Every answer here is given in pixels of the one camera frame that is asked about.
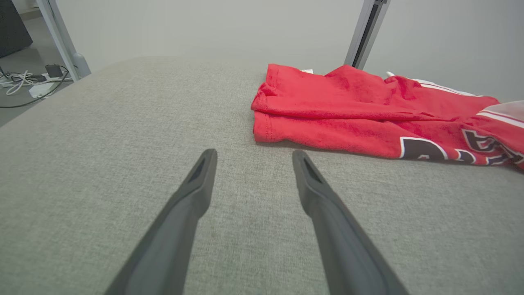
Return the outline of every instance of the charger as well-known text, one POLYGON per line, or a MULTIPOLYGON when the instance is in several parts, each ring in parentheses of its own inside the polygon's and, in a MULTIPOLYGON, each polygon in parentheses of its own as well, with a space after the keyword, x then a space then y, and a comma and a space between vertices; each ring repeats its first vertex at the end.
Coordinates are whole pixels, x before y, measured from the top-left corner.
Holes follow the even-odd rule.
POLYGON ((49 74, 49 78, 62 77, 62 69, 59 65, 46 65, 46 71, 49 74))

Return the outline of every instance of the white stripe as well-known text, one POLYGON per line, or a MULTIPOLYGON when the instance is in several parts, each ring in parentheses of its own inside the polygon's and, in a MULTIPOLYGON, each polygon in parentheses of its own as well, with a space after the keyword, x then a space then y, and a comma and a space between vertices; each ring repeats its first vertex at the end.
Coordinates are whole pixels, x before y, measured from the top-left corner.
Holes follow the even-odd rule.
POLYGON ((499 116, 499 115, 495 115, 495 114, 492 114, 492 113, 480 112, 477 115, 485 116, 485 117, 488 117, 488 118, 492 118, 492 119, 495 119, 495 120, 498 120, 498 121, 502 121, 502 122, 511 124, 513 126, 524 128, 524 123, 522 123, 522 122, 510 119, 510 118, 502 117, 502 116, 499 116))
POLYGON ((449 88, 449 87, 445 87, 445 86, 442 86, 442 85, 438 85, 438 84, 430 82, 430 81, 425 81, 425 80, 420 80, 420 79, 412 79, 412 80, 417 81, 418 83, 420 83, 420 86, 426 87, 426 88, 439 89, 439 90, 442 90, 442 91, 446 91, 446 92, 450 92, 450 93, 454 93, 454 94, 460 94, 460 95, 464 95, 464 96, 476 96, 476 97, 481 97, 482 96, 482 95, 471 94, 471 93, 464 92, 464 91, 458 91, 458 90, 455 90, 453 88, 449 88))
POLYGON ((499 113, 499 112, 490 111, 490 110, 487 110, 487 108, 484 109, 484 110, 482 110, 481 112, 482 112, 482 113, 483 113, 483 112, 486 112, 486 113, 492 113, 492 114, 495 114, 495 115, 501 115, 501 116, 503 116, 503 117, 504 117, 504 116, 506 116, 506 117, 511 117, 512 119, 515 119, 515 120, 519 121, 519 118, 513 117, 513 116, 508 115, 508 114, 504 114, 504 113, 499 113))

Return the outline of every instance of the red shirt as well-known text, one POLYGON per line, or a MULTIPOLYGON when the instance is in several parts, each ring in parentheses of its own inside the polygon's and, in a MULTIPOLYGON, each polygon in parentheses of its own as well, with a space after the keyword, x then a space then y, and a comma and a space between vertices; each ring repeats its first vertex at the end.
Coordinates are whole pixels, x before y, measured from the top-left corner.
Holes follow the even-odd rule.
POLYGON ((350 66, 321 76, 271 64, 251 109, 259 142, 524 168, 524 122, 491 110, 498 106, 493 97, 350 66))

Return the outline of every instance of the black furniture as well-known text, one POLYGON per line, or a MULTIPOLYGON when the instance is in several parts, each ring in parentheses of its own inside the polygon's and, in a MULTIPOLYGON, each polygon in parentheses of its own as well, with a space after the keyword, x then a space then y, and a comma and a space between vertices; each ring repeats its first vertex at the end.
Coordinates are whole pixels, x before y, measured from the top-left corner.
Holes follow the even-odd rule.
POLYGON ((11 0, 0 0, 0 58, 32 44, 32 39, 11 0))

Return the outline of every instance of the gray upholstered table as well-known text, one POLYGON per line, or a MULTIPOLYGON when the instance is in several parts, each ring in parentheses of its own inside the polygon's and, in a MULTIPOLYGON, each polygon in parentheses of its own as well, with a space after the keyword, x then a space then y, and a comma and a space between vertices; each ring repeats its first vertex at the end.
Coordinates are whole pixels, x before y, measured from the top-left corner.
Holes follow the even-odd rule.
POLYGON ((206 148, 185 293, 327 293, 291 165, 304 148, 411 293, 522 294, 524 175, 257 144, 266 66, 135 59, 0 128, 0 293, 103 293, 206 148))

